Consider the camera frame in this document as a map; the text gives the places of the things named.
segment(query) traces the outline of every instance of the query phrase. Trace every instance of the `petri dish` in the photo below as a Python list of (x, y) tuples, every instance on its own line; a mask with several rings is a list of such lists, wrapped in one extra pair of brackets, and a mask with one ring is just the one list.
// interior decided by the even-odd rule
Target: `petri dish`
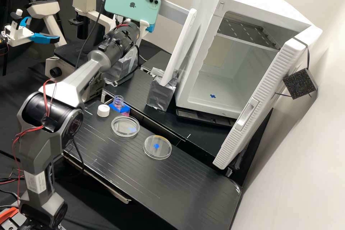
[(133, 117), (117, 116), (112, 120), (111, 128), (120, 137), (133, 137), (138, 134), (140, 125)]
[(157, 160), (168, 158), (172, 150), (169, 140), (159, 135), (152, 135), (145, 139), (143, 148), (145, 154)]

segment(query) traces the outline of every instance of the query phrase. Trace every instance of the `smartphone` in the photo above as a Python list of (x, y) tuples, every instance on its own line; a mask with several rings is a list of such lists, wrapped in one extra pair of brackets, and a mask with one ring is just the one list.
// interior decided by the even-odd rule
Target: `smartphone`
[(147, 21), (150, 25), (156, 23), (161, 0), (105, 0), (104, 9), (107, 12)]

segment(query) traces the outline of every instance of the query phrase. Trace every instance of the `white bottle cap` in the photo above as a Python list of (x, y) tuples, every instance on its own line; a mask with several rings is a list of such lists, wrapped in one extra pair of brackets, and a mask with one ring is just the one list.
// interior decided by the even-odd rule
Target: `white bottle cap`
[(15, 14), (21, 16), (23, 14), (23, 10), (22, 9), (17, 9)]
[(97, 115), (99, 117), (108, 117), (110, 112), (110, 107), (106, 104), (101, 104), (98, 106)]

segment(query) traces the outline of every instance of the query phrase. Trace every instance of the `red wire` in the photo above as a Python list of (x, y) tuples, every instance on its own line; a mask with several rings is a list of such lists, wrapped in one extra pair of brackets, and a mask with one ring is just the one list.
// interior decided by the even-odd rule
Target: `red wire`
[(116, 28), (122, 27), (122, 26), (128, 26), (128, 24), (119, 24), (116, 26)]
[(14, 182), (14, 181), (16, 181), (16, 180), (4, 181), (4, 182), (1, 182), (0, 185), (1, 185), (1, 184), (11, 183), (11, 182)]
[[(50, 107), (49, 107), (49, 109), (48, 109), (48, 101), (47, 101), (47, 95), (46, 95), (46, 84), (47, 84), (49, 81), (52, 81), (52, 82), (55, 83), (55, 88), (54, 88), (52, 97), (51, 97), (51, 99), (50, 99)], [(50, 109), (51, 109), (51, 105), (52, 105), (52, 103), (53, 103), (53, 97), (54, 97), (54, 94), (55, 94), (55, 89), (56, 89), (56, 81), (53, 81), (53, 80), (48, 79), (47, 81), (44, 82), (44, 84), (43, 84), (43, 99), (44, 99), (44, 106), (45, 106), (45, 109), (46, 109), (46, 115), (47, 115), (47, 117), (49, 117), (49, 114), (50, 114)], [(28, 133), (28, 132), (34, 132), (34, 131), (40, 130), (40, 129), (42, 129), (42, 128), (44, 128), (43, 125), (38, 126), (38, 127), (34, 127), (34, 128), (28, 128), (28, 129), (26, 129), (26, 130), (24, 130), (23, 132), (20, 132), (20, 133), (18, 133), (17, 135), (15, 135), (16, 138), (14, 139), (14, 141), (13, 141), (13, 143), (12, 143), (13, 157), (14, 157), (15, 163), (16, 163), (16, 165), (17, 165), (17, 169), (18, 169), (18, 184), (17, 184), (17, 196), (18, 196), (17, 204), (18, 204), (18, 206), (19, 206), (19, 187), (20, 187), (20, 178), (23, 177), (23, 175), (20, 176), (20, 166), (19, 166), (18, 160), (17, 160), (17, 158), (16, 158), (16, 156), (15, 156), (14, 144), (17, 143), (17, 142), (19, 141), (19, 139), (20, 139), (22, 136), (24, 136), (26, 133)], [(15, 181), (15, 180), (6, 181), (6, 182), (1, 183), (1, 184), (10, 183), (10, 182), (13, 182), (13, 181)]]

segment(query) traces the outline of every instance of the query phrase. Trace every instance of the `glass bottle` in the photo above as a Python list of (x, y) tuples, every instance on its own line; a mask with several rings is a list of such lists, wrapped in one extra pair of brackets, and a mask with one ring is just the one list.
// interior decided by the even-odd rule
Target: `glass bottle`
[(123, 102), (122, 95), (115, 95), (112, 104), (109, 106), (118, 113), (121, 113), (121, 115), (129, 117), (130, 107)]

